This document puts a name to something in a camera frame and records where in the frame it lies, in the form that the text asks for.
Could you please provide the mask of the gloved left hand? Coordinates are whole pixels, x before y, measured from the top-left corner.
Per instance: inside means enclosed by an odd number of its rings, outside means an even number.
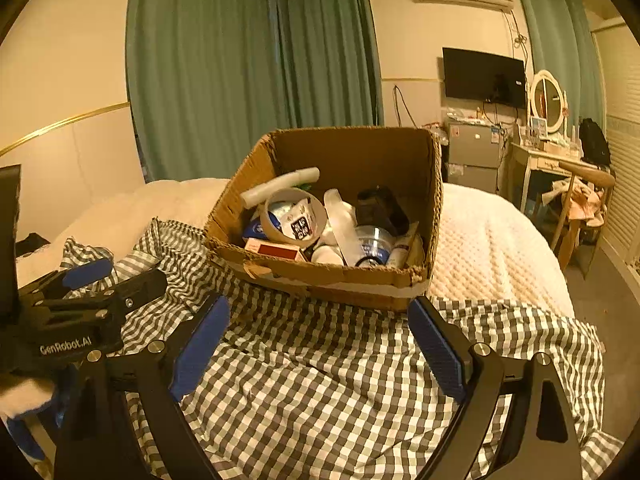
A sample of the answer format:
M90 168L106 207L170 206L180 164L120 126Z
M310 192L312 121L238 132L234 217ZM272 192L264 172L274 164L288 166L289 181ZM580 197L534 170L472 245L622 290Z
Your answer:
M1 421L32 465L52 466L65 406L51 378L1 375Z

